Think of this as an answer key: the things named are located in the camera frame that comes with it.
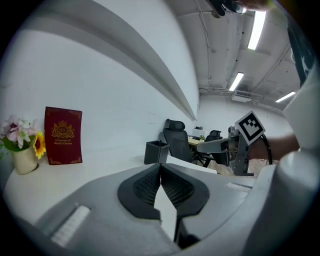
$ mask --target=person's hand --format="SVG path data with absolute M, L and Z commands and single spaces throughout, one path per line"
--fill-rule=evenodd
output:
M 268 151 L 262 139 L 259 138 L 250 145 L 247 156 L 248 160 L 268 159 Z
M 270 11 L 273 7 L 271 0 L 242 0 L 249 11 Z

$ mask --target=pink flower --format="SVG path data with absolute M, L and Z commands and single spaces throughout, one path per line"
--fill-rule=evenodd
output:
M 23 147 L 24 141 L 30 142 L 28 132 L 22 126 L 19 126 L 18 129 L 15 129 L 14 131 L 11 131 L 7 138 L 12 142 L 18 141 L 18 146 L 20 149 Z
M 39 125 L 38 120 L 37 119 L 33 120 L 32 126 L 28 129 L 29 136 L 37 134 L 37 131 L 39 130 L 38 125 Z
M 13 114 L 10 115 L 9 119 L 2 123 L 1 135 L 8 137 L 10 132 L 18 129 L 18 122 L 19 119 L 17 119 Z

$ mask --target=ceiling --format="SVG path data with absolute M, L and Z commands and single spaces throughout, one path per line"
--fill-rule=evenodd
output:
M 189 43 L 201 95 L 231 95 L 228 89 L 237 73 L 243 72 L 237 91 L 252 93 L 256 105 L 276 111 L 286 107 L 290 98 L 280 103 L 275 101 L 298 90 L 300 80 L 291 60 L 288 22 L 283 13 L 273 8 L 266 14 L 257 48 L 251 50 L 248 43 L 253 11 L 243 15 L 228 11 L 218 19 L 212 16 L 212 8 L 205 0 L 167 0 L 167 3 Z

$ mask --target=human arm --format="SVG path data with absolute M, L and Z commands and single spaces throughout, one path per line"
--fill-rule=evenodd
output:
M 299 144 L 294 134 L 280 138 L 268 138 L 268 142 L 273 160 L 280 160 L 286 154 L 299 149 Z M 248 159 L 268 159 L 267 148 L 262 139 L 258 139 L 251 145 Z
M 267 12 L 274 6 L 271 0 L 242 0 L 242 2 L 250 11 Z

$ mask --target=desk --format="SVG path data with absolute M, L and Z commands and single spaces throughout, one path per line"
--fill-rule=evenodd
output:
M 144 165 L 146 145 L 98 152 L 83 152 L 83 163 L 49 165 L 43 157 L 38 169 L 26 175 L 13 171 L 4 188 L 3 197 L 13 213 L 31 224 L 52 206 L 64 199 L 84 184 L 111 174 Z M 167 157 L 168 164 L 176 164 L 202 172 L 216 174 L 189 162 Z M 156 194 L 154 207 L 160 210 L 161 226 L 169 237 L 174 236 L 177 211 L 169 201 L 162 187 Z
M 189 145 L 196 146 L 199 143 L 204 142 L 204 140 L 197 140 L 197 139 L 193 139 L 193 138 L 188 138 L 188 142 L 189 142 Z

